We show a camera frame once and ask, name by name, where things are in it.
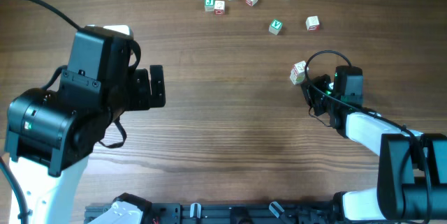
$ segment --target wooden table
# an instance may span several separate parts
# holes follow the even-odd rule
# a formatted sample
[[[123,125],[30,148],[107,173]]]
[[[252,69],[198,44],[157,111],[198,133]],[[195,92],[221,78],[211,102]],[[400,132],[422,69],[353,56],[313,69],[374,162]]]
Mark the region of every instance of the wooden table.
[[[128,24],[142,48],[140,67],[162,64],[167,103],[127,112],[128,140],[95,146],[75,197],[84,208],[123,192],[153,202],[328,200],[376,185],[378,158],[307,115],[293,64],[338,50],[363,69],[365,106],[409,128],[446,134],[446,0],[226,1],[226,14],[203,0],[45,0],[78,24]],[[307,32],[318,15],[322,29]],[[273,19],[284,27],[268,32]],[[75,31],[20,0],[0,1],[0,144],[16,96],[46,83],[68,63]],[[312,76],[344,64],[325,55]],[[113,127],[106,142],[119,140]],[[10,188],[0,178],[0,223]]]

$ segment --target green block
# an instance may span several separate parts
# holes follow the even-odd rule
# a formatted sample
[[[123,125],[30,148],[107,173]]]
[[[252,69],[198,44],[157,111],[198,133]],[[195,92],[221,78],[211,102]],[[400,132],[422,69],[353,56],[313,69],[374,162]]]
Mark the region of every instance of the green block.
[[[270,25],[273,29],[281,29],[282,28],[282,22],[274,19],[272,24]]]
[[[214,6],[214,0],[205,0],[205,6]]]

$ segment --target wooden tabletop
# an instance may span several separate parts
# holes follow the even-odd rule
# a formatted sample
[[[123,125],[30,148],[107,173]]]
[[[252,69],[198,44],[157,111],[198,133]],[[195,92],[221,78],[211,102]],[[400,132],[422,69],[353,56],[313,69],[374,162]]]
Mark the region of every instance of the wooden tabletop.
[[[293,64],[320,50],[338,50],[363,69],[364,106],[409,128],[447,133],[446,0],[259,0],[254,7],[224,0],[222,16],[206,13],[203,0],[44,1],[82,26],[131,26],[140,67],[165,71],[166,106],[124,113],[121,149],[95,146],[74,223],[86,206],[124,192],[153,202],[229,203],[328,200],[374,187],[378,158],[310,118],[289,80]],[[313,15],[321,30],[308,32]],[[268,31],[273,19],[284,23],[278,36]],[[0,1],[1,146],[9,103],[68,63],[74,34],[40,6]],[[332,75],[342,64],[323,55],[309,73]],[[105,141],[119,138],[110,127]],[[0,195],[6,223],[3,176]]]

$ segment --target brown table surface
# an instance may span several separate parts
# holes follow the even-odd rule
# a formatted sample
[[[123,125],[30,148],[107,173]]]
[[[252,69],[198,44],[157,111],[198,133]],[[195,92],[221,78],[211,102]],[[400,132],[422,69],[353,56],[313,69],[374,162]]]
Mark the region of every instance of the brown table surface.
[[[293,64],[320,50],[338,50],[363,69],[364,106],[409,128],[447,133],[446,0],[260,0],[254,7],[226,0],[223,16],[206,13],[203,0],[45,1],[82,26],[130,25],[140,67],[165,71],[166,106],[125,113],[121,149],[95,146],[74,223],[87,205],[123,192],[153,202],[229,203],[328,200],[374,187],[378,158],[310,118],[289,80]],[[322,28],[308,32],[313,15]],[[284,23],[279,36],[268,32],[273,19]],[[68,63],[75,31],[20,0],[0,1],[0,24],[3,146],[9,103]],[[325,55],[310,73],[333,74],[341,64]],[[111,127],[106,142],[118,140]],[[10,188],[0,177],[6,223]]]

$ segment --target wood grain surface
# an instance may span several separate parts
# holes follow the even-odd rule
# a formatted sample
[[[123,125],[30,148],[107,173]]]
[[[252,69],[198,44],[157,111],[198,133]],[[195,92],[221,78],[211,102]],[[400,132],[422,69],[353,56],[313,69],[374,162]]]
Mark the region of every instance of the wood grain surface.
[[[95,146],[75,196],[84,208],[123,192],[153,202],[330,199],[376,185],[378,158],[307,115],[293,64],[338,50],[363,69],[365,106],[409,128],[446,134],[446,0],[45,0],[78,24],[127,24],[140,67],[162,64],[167,103],[127,112],[121,149]],[[307,32],[318,15],[322,28]],[[284,23],[278,36],[273,19]],[[0,145],[9,103],[68,63],[75,31],[32,3],[0,1]],[[311,76],[333,74],[324,55]],[[119,140],[113,127],[105,141]],[[0,176],[0,223],[10,188]]]

